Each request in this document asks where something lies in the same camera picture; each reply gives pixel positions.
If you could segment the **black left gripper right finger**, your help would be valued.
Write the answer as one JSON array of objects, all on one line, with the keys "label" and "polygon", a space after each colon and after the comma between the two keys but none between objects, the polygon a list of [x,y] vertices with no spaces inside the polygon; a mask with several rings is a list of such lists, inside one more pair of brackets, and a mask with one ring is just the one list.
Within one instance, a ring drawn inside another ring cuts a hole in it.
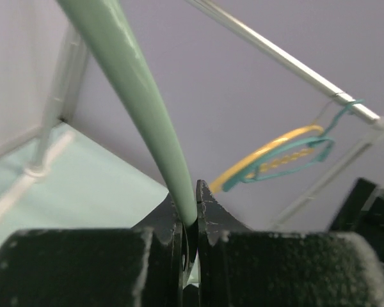
[{"label": "black left gripper right finger", "polygon": [[354,232],[253,231],[197,182],[201,306],[384,306],[384,272]]}]

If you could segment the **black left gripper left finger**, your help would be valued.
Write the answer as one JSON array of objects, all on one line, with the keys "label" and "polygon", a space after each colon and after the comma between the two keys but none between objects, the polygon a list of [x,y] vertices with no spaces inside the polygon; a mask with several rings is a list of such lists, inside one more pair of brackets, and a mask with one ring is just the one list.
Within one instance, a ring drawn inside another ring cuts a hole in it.
[{"label": "black left gripper left finger", "polygon": [[170,197],[132,228],[13,232],[0,306],[180,306],[182,239]]}]

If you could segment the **teal plastic hanger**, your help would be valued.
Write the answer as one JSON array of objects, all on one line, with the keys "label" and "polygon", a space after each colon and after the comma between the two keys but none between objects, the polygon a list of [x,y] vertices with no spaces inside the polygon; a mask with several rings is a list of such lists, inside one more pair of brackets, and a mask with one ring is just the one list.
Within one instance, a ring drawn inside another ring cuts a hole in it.
[{"label": "teal plastic hanger", "polygon": [[[363,100],[360,99],[346,104],[346,106],[332,118],[330,124],[326,128],[323,127],[322,132],[312,131],[302,134],[299,137],[272,149],[266,155],[250,163],[248,166],[244,167],[241,171],[238,171],[237,174],[228,179],[222,185],[221,191],[228,192],[239,183],[249,184],[290,175],[314,164],[324,162],[335,146],[335,140],[329,136],[329,133],[337,126],[339,120],[346,113],[352,113],[352,106],[355,104],[361,104],[362,102]],[[318,148],[321,151],[316,153],[311,160],[301,166],[283,170],[271,175],[266,173],[271,169],[276,169],[281,165],[288,164],[290,162],[297,161],[302,157],[308,156],[314,153]]]}]

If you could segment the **yellow plastic hanger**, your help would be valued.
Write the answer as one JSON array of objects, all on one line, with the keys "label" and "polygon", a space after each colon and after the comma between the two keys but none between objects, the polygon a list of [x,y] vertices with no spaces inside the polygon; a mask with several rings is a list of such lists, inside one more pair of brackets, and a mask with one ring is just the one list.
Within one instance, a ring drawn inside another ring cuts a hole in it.
[{"label": "yellow plastic hanger", "polygon": [[276,139],[270,141],[269,143],[262,145],[260,148],[256,149],[256,151],[252,152],[250,155],[246,156],[245,158],[243,158],[242,160],[234,164],[232,167],[230,167],[228,170],[226,170],[224,173],[222,173],[217,179],[215,179],[212,183],[209,184],[209,189],[213,193],[220,192],[222,185],[228,179],[230,179],[233,175],[237,174],[238,171],[241,171],[244,167],[248,166],[250,163],[266,155],[272,149],[275,149],[278,146],[288,141],[291,141],[292,139],[299,137],[302,134],[306,134],[312,131],[322,132],[323,128],[322,126],[319,126],[316,124],[307,125],[307,126],[300,127],[292,131],[286,132],[285,134],[277,137]]}]

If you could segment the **pale green plastic hanger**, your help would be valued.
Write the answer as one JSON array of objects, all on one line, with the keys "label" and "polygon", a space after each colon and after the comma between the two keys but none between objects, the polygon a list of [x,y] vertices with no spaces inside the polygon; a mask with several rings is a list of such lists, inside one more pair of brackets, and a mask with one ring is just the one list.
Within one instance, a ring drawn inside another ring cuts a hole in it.
[{"label": "pale green plastic hanger", "polygon": [[189,170],[163,98],[118,1],[59,1],[141,134],[184,226],[197,219]]}]

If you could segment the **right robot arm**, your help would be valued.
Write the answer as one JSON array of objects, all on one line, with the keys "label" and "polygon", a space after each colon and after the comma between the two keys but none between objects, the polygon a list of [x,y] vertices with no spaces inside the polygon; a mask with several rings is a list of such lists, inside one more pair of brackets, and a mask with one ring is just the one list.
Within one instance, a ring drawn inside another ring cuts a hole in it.
[{"label": "right robot arm", "polygon": [[361,235],[384,265],[384,188],[358,178],[328,229]]}]

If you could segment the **metal clothes rack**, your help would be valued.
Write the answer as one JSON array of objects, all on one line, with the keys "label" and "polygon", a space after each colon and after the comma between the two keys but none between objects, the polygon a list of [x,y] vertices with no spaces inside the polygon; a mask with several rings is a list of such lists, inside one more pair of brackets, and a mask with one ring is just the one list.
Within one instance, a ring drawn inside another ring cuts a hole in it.
[{"label": "metal clothes rack", "polygon": [[[384,1],[221,1],[220,6],[378,114]],[[185,1],[122,1],[193,180],[214,180],[271,139],[338,108]],[[61,66],[55,1],[0,1],[0,232],[130,227],[166,188],[91,56]]]}]

